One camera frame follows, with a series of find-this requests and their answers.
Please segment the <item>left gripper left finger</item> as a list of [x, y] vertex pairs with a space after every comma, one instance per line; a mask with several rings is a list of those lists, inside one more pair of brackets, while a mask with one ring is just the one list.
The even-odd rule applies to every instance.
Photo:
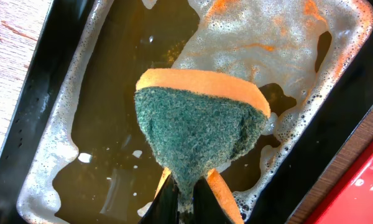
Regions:
[[169, 175], [139, 224], [177, 224], [178, 192], [173, 177]]

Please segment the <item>orange green scrub sponge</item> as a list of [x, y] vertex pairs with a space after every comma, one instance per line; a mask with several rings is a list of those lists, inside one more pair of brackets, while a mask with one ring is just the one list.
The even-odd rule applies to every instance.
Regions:
[[271, 114], [251, 82], [203, 70], [151, 68], [136, 83], [137, 122], [163, 167], [155, 198], [171, 175], [179, 189], [178, 221], [193, 223], [193, 189], [205, 178], [232, 223], [237, 203], [218, 167], [254, 148]]

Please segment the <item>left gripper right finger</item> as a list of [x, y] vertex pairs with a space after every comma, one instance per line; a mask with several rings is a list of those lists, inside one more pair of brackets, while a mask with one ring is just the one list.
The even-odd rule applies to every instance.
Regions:
[[203, 177], [193, 189], [193, 219], [196, 224], [232, 224]]

